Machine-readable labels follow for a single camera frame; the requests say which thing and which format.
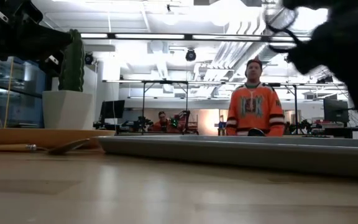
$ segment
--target fluorescent light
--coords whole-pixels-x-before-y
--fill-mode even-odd
[[[310,40],[310,37],[298,37],[298,39],[300,40],[300,41],[309,41]],[[283,36],[281,36],[281,37],[272,37],[272,42],[289,42],[289,43],[292,43],[292,42],[294,42],[293,41],[293,39],[292,39],[292,37],[283,37]]]
[[[183,46],[169,46],[168,50],[181,50],[181,51],[186,51],[188,48],[187,47],[183,47]]]
[[[117,3],[117,2],[126,2],[122,0],[52,0],[54,2],[80,2],[80,3]]]
[[[184,34],[116,34],[116,39],[184,39]]]
[[[303,86],[332,86],[332,87],[336,87],[336,86],[345,86],[345,84],[342,83],[338,83],[338,84],[312,84],[312,83],[305,83],[305,84],[301,84]]]
[[[270,45],[273,47],[296,47],[294,43],[271,43]]]
[[[128,99],[140,99],[142,96],[128,96]],[[155,100],[185,100],[186,97],[167,97],[167,96],[145,96],[144,99],[155,99]],[[189,97],[188,100],[230,100],[230,98],[210,98],[210,97]]]
[[[200,82],[188,82],[189,84],[204,84],[204,85],[220,85],[220,84],[225,84],[225,82],[203,82],[203,81],[200,81]]]
[[[225,41],[248,41],[248,42],[260,42],[264,38],[263,35],[193,35],[195,40],[225,40]],[[300,41],[310,40],[310,37],[298,37]],[[288,42],[292,43],[293,39],[290,36],[273,36],[272,42]]]
[[[81,38],[107,38],[107,34],[81,34]]]
[[[243,41],[258,41],[260,36],[249,36],[249,35],[193,35],[195,40],[243,40]]]
[[[103,82],[109,83],[142,83],[140,80],[103,80]]]

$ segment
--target hockey jersey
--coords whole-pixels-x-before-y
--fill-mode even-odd
[[[242,85],[232,96],[227,116],[226,132],[230,136],[246,136],[251,128],[267,136],[284,134],[284,115],[277,93],[271,86]]]

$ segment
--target office desk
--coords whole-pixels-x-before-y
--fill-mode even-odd
[[[89,154],[0,154],[0,224],[358,224],[358,181]]]
[[[348,139],[353,138],[354,131],[358,131],[358,127],[324,128],[324,133],[326,135],[332,135],[334,137],[344,137]]]

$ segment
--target beanie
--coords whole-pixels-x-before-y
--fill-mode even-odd
[[[247,62],[247,69],[248,69],[249,64],[251,64],[252,62],[258,63],[260,66],[260,69],[262,70],[262,62],[259,60],[258,56],[256,56],[254,59],[251,59]]]

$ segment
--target glass wall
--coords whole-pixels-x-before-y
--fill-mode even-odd
[[[11,92],[8,102],[9,77]],[[42,92],[45,91],[46,75],[36,63],[18,58],[0,61],[0,127],[32,124],[44,126]]]

